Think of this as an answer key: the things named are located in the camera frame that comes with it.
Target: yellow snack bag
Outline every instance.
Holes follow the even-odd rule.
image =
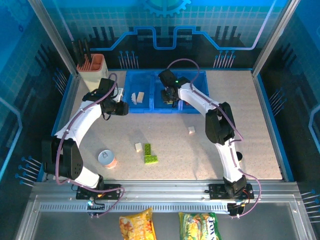
[[[135,215],[119,217],[124,240],[157,240],[152,222],[152,208]]]

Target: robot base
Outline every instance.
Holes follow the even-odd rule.
[[[116,189],[120,188],[120,184],[104,184],[103,190],[108,190],[108,189]],[[120,190],[117,191],[111,191],[111,192],[106,192],[104,195],[98,198],[98,195],[101,193],[93,192],[86,190],[82,187],[78,187],[76,191],[76,196],[75,199],[77,200],[89,200],[91,197],[94,199],[99,199],[99,200],[118,200],[120,198],[121,192]]]
[[[226,190],[225,184],[209,184],[209,190],[205,193],[210,195],[210,200],[245,200],[248,196],[241,190],[238,194],[230,196]],[[247,184],[244,188],[249,195],[249,198],[255,199],[254,191],[251,184]]]

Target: pen holder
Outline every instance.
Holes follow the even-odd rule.
[[[82,67],[76,66],[90,92],[99,87],[101,78],[108,78],[108,68],[103,54],[91,54],[90,62],[87,55],[84,55],[84,64]]]

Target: green snack bag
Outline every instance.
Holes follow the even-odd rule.
[[[216,214],[179,212],[180,240],[221,240]]]

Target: green lego brick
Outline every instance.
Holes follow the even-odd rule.
[[[155,164],[158,162],[157,156],[145,156],[144,157],[144,163],[145,164]]]
[[[150,143],[144,144],[144,156],[145,157],[151,156],[151,144]]]

